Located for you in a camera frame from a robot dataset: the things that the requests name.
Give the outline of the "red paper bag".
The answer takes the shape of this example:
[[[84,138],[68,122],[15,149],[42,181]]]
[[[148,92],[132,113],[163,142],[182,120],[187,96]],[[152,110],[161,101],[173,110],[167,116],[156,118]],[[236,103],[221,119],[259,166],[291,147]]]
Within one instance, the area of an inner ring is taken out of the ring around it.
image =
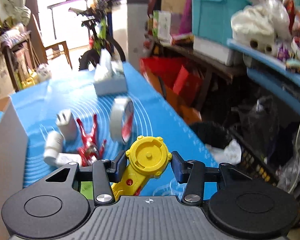
[[[145,57],[139,61],[140,72],[149,70],[162,79],[163,83],[186,105],[193,106],[204,81],[198,65],[186,57]]]

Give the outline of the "blue silicone baking mat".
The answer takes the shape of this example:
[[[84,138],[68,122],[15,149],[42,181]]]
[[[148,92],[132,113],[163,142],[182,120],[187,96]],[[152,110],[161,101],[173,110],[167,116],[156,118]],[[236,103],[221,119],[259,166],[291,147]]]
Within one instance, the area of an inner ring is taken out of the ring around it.
[[[80,118],[86,133],[91,132],[93,115],[97,114],[98,147],[104,139],[107,140],[103,159],[113,160],[119,152],[127,151],[138,136],[143,135],[162,137],[169,152],[177,151],[185,160],[201,161],[207,167],[217,166],[204,144],[163,97],[130,64],[125,63],[123,71],[127,92],[119,95],[97,96],[94,74],[88,70],[50,79],[10,95],[28,136],[23,188],[58,168],[47,165],[43,155],[48,133],[60,133],[56,115],[63,109],[70,109],[75,121]],[[130,97],[134,105],[132,135],[127,144],[114,142],[110,137],[111,107],[119,96]],[[77,121],[76,125],[77,139],[64,139],[63,153],[78,154],[77,149],[83,146]],[[161,177],[151,178],[140,193],[143,196],[181,196],[184,190],[185,185],[176,181],[169,163]]]

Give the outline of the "white tape roll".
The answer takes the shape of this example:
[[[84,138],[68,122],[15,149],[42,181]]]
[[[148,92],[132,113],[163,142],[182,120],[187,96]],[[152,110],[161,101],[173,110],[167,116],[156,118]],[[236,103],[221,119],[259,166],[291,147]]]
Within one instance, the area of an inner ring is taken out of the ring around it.
[[[110,112],[110,137],[112,141],[127,144],[132,135],[134,105],[130,97],[114,99]]]

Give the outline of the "yellow toy launcher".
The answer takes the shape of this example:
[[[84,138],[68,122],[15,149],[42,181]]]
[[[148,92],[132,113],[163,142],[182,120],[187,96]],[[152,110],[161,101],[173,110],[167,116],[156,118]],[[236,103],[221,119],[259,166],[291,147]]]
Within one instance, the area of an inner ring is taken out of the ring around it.
[[[111,189],[115,200],[121,196],[138,196],[151,178],[158,179],[172,160],[162,137],[140,135],[125,153],[129,164],[118,183]]]

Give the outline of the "white cabinet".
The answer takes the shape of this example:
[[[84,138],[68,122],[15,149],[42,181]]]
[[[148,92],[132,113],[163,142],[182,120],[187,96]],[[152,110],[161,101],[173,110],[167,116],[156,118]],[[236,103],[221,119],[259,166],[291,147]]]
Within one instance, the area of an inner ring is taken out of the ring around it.
[[[123,49],[126,61],[140,70],[143,57],[148,0],[118,0],[112,6],[113,37]]]

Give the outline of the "teal plastic storage bin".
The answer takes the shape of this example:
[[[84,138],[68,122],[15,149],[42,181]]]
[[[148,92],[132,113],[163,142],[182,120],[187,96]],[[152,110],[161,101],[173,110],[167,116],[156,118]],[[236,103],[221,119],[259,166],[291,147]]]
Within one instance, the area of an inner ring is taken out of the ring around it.
[[[192,0],[192,34],[226,46],[232,15],[248,5],[251,0]]]

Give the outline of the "red white toy figure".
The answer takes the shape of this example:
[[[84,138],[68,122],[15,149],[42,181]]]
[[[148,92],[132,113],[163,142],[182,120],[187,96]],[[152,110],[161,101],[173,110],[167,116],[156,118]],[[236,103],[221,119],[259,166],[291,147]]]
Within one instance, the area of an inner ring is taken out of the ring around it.
[[[79,125],[81,140],[83,143],[83,146],[79,147],[77,152],[82,159],[82,166],[91,166],[95,161],[103,158],[107,140],[104,139],[101,146],[98,147],[98,123],[96,113],[93,115],[93,125],[90,133],[86,133],[83,122],[80,120],[80,118],[77,118],[76,121]]]

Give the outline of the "white wall charger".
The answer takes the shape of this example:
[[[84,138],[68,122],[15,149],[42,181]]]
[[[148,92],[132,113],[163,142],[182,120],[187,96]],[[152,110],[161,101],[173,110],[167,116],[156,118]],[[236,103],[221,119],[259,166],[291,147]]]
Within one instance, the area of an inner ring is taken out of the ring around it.
[[[57,115],[56,125],[66,141],[77,139],[77,125],[70,109],[63,109]]]

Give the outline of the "green white product box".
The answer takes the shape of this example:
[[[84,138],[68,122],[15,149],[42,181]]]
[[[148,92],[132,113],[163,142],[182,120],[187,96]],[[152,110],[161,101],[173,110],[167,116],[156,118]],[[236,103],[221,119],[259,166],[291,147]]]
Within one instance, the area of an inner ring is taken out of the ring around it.
[[[153,36],[161,41],[169,41],[170,37],[179,34],[182,14],[168,11],[153,11]]]

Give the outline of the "green black bicycle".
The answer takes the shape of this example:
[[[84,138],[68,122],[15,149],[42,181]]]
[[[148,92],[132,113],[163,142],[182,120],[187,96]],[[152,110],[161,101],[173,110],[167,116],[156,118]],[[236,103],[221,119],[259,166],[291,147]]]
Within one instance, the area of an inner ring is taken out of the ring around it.
[[[82,26],[89,30],[89,50],[79,60],[79,70],[86,70],[90,65],[96,67],[100,61],[101,50],[106,49],[114,60],[126,61],[125,53],[119,43],[113,38],[112,18],[110,9],[80,10],[69,8],[77,16],[85,17]]]

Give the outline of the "beige plastic storage basket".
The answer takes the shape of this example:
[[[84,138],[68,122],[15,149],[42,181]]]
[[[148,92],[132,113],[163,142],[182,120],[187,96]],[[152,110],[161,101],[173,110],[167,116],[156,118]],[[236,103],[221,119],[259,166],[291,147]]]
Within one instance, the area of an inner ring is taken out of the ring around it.
[[[0,239],[8,239],[1,208],[8,197],[23,188],[28,136],[10,96],[0,99],[0,112]]]

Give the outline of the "wooden chair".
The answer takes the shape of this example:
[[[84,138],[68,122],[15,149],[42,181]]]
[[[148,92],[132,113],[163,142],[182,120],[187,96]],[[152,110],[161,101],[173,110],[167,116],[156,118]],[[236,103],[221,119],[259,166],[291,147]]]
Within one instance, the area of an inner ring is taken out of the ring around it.
[[[37,21],[34,14],[32,14],[32,18],[33,18],[34,24],[36,26],[36,31],[37,31],[38,36],[39,36],[39,48],[42,52],[44,63],[48,62],[48,57],[47,57],[46,52],[49,49],[57,48],[57,53],[56,54],[53,53],[51,59],[55,59],[55,58],[59,57],[59,55],[64,54],[65,57],[66,57],[68,65],[72,69],[72,63],[71,63],[71,60],[70,60],[69,48],[68,48],[66,40],[54,40],[52,42],[45,43],[43,41],[42,33],[39,29],[38,21]]]

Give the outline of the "white cylindrical adapter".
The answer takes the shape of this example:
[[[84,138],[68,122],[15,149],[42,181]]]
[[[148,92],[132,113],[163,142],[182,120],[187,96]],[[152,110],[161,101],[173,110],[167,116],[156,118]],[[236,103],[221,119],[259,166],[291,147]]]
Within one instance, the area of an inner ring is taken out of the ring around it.
[[[64,137],[61,133],[51,131],[46,137],[43,159],[47,165],[61,167],[68,163],[82,166],[82,158],[77,153],[63,153]]]

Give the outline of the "tissue box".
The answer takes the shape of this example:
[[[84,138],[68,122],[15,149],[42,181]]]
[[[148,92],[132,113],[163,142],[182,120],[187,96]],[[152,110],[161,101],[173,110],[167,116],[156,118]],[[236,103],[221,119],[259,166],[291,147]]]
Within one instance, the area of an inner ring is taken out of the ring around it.
[[[109,51],[101,50],[100,61],[95,68],[94,88],[97,96],[127,92],[122,61],[112,61]]]

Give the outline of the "white plastic bag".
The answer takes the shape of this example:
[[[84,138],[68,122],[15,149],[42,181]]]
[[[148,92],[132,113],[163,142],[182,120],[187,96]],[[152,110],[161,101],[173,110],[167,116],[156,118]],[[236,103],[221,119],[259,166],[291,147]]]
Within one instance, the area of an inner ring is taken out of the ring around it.
[[[268,12],[261,5],[246,6],[231,17],[232,38],[247,46],[251,41],[272,45],[275,31]]]

